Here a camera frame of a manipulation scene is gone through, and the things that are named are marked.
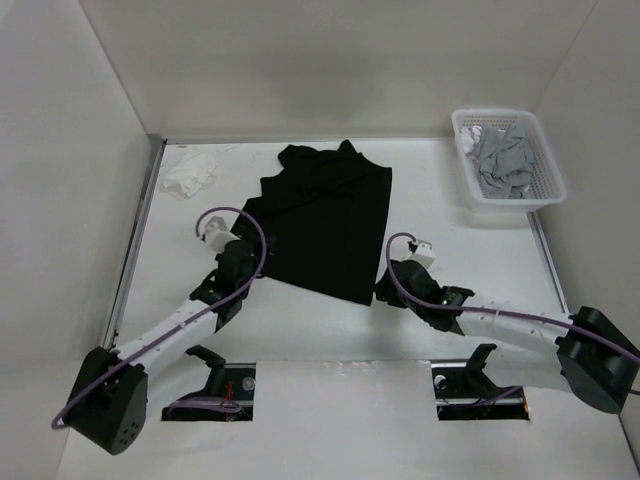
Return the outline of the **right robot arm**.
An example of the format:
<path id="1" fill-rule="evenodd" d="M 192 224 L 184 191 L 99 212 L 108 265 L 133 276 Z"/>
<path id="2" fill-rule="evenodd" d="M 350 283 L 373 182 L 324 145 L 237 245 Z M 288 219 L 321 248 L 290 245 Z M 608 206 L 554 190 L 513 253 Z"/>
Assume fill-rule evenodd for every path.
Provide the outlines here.
<path id="1" fill-rule="evenodd" d="M 440 332 L 481 339 L 463 365 L 437 368 L 440 401 L 466 399 L 484 408 L 516 388 L 536 387 L 618 414 L 639 373 L 638 349 L 591 307 L 575 314 L 507 313 L 470 289 L 439 285 L 415 260 L 391 261 L 374 294 Z"/>

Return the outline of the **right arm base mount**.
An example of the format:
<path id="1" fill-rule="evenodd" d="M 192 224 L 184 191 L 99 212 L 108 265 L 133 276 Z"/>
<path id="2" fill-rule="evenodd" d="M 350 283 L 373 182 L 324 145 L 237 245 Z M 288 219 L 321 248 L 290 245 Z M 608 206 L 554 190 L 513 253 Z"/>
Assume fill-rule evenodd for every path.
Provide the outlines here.
<path id="1" fill-rule="evenodd" d="M 498 387 L 485 373 L 495 344 L 480 344 L 467 360 L 436 361 L 431 375 L 440 421 L 528 421 L 521 386 Z"/>

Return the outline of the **black tank top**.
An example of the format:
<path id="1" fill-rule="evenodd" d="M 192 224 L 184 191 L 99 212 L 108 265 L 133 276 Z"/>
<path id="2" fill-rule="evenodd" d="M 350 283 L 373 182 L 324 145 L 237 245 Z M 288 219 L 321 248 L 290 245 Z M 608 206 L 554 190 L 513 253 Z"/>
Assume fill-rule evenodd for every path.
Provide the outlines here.
<path id="1" fill-rule="evenodd" d="M 269 246 L 264 276 L 368 306 L 388 219 L 392 170 L 345 140 L 335 150 L 289 145 L 244 211 Z"/>

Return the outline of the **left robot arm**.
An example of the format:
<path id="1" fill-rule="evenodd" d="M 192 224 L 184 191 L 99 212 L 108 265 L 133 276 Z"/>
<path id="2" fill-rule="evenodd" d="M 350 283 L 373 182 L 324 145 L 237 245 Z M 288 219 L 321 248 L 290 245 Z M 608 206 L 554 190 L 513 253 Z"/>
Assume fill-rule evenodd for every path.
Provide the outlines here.
<path id="1" fill-rule="evenodd" d="M 121 347 L 85 356 L 52 426 L 68 427 L 111 455 L 128 449 L 146 421 L 150 381 L 186 354 L 211 357 L 201 342 L 240 311 L 267 256 L 265 241 L 226 243 L 216 268 L 166 320 Z"/>

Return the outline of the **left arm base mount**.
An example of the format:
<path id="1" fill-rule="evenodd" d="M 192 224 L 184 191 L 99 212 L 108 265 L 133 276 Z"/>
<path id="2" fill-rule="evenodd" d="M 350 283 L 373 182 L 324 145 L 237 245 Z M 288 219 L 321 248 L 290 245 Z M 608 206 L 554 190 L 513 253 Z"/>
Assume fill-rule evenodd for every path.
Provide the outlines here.
<path id="1" fill-rule="evenodd" d="M 201 345 L 186 354 L 203 361 L 209 369 L 200 390 L 172 401 L 162 409 L 164 422 L 248 422 L 253 420 L 257 366 L 227 363 L 219 354 Z"/>

